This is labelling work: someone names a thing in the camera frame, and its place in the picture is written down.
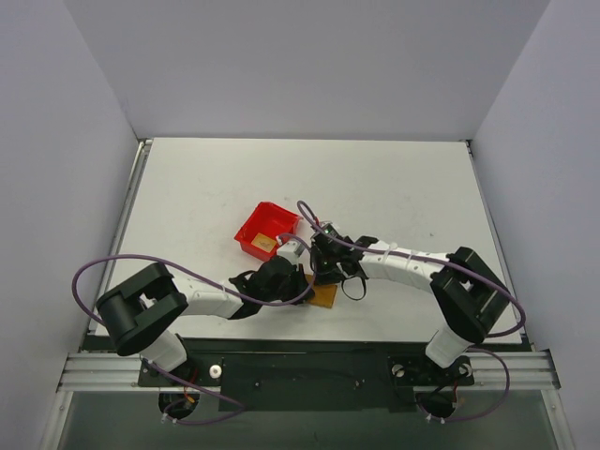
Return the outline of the red plastic bin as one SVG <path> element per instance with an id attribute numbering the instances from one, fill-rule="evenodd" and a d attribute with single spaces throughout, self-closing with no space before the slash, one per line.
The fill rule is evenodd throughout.
<path id="1" fill-rule="evenodd" d="M 259 202 L 234 236 L 234 240 L 246 254 L 266 262 L 276 254 L 277 237 L 282 233 L 296 233 L 300 220 L 298 215 L 273 202 Z M 270 252 L 264 252 L 252 246 L 251 241 L 257 233 L 276 240 L 277 247 Z"/>

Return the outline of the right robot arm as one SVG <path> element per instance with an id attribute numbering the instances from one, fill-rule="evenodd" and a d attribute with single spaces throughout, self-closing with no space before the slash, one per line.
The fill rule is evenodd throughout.
<path id="1" fill-rule="evenodd" d="M 444 325 L 418 362 L 421 377 L 429 383 L 442 382 L 468 348 L 491 336 L 510 304 L 503 294 L 503 283 L 468 247 L 444 254 L 409 250 L 371 236 L 353 241 L 330 222 L 324 223 L 310 241 L 317 284 L 378 279 L 434 296 Z"/>

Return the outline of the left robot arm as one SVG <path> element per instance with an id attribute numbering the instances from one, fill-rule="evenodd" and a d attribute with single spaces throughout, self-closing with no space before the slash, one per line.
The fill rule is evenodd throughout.
<path id="1" fill-rule="evenodd" d="M 314 295 L 303 265 L 280 256 L 215 286 L 154 262 L 104 293 L 97 312 L 118 355 L 138 354 L 158 366 L 169 384 L 180 386 L 190 380 L 193 364 L 183 339 L 169 330 L 176 319 L 242 320 L 263 307 L 300 305 Z"/>

